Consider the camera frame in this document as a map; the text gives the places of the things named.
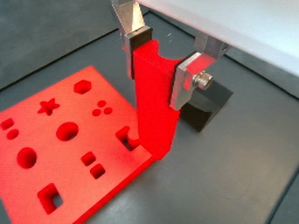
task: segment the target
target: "red shape sorter board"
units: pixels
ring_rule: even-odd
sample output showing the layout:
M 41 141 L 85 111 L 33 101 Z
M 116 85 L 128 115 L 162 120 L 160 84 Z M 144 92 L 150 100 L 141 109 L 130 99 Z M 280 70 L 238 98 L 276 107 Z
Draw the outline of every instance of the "red shape sorter board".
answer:
M 154 161 L 136 110 L 89 66 L 0 114 L 11 223 L 81 223 Z

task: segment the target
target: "gray table surface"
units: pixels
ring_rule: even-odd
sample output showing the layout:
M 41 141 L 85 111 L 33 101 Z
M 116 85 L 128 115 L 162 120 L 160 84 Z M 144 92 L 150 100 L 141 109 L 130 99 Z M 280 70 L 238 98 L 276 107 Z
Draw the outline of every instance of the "gray table surface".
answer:
M 285 196 L 278 204 L 270 224 L 297 223 L 299 221 L 299 173 L 293 177 Z
M 189 54 L 192 37 L 154 15 L 145 20 L 161 55 Z M 134 105 L 125 54 L 113 32 L 1 91 L 0 111 L 89 65 Z M 270 221 L 299 165 L 299 103 L 226 57 L 209 72 L 234 93 L 228 103 L 201 133 L 178 122 L 168 156 L 96 212 L 89 224 Z
M 110 0 L 0 3 L 0 89 L 117 28 Z

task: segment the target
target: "screw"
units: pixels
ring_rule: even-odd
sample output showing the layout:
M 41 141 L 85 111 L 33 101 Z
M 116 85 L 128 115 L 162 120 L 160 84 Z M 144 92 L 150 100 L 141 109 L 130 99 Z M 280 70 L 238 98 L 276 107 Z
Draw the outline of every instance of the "screw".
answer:
M 201 71 L 200 73 L 192 76 L 192 85 L 201 90 L 205 90 L 212 83 L 212 76 L 205 72 Z
M 221 51 L 225 52 L 228 50 L 229 45 L 224 43 L 222 47 L 221 47 Z

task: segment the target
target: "circle hole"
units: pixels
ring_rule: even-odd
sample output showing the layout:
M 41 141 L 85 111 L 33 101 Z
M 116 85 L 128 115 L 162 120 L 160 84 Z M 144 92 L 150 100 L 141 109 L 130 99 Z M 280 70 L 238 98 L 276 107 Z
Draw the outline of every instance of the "circle hole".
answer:
M 69 141 L 78 134 L 78 125 L 74 122 L 65 122 L 55 131 L 55 137 L 61 141 Z
M 93 116 L 98 116 L 100 113 L 101 113 L 101 110 L 98 108 L 93 109 L 93 111 L 92 111 Z
M 109 115 L 110 113 L 112 113 L 112 108 L 105 108 L 105 109 L 104 109 L 104 114 L 105 114 L 105 115 Z
M 17 164 L 23 168 L 29 169 L 35 163 L 35 152 L 31 148 L 22 148 L 17 153 Z
M 6 139 L 13 140 L 18 136 L 18 129 L 11 129 L 6 133 Z
M 100 108 L 102 108 L 105 105 L 106 105 L 106 102 L 105 102 L 105 101 L 98 101 L 98 102 L 97 102 L 97 106 L 98 106 Z

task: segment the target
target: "metal bracket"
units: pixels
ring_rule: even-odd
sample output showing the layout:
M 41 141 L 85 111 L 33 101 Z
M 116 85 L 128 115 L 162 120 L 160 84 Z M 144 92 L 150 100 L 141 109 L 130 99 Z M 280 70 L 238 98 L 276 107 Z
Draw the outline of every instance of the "metal bracket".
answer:
M 178 110 L 192 98 L 194 88 L 205 90 L 212 83 L 212 76 L 204 71 L 229 46 L 208 34 L 198 32 L 194 38 L 194 52 L 177 65 L 173 75 L 172 96 L 169 106 Z
M 152 39 L 153 29 L 145 25 L 140 6 L 136 1 L 112 0 L 112 6 L 125 50 L 126 74 L 133 79 L 133 50 Z

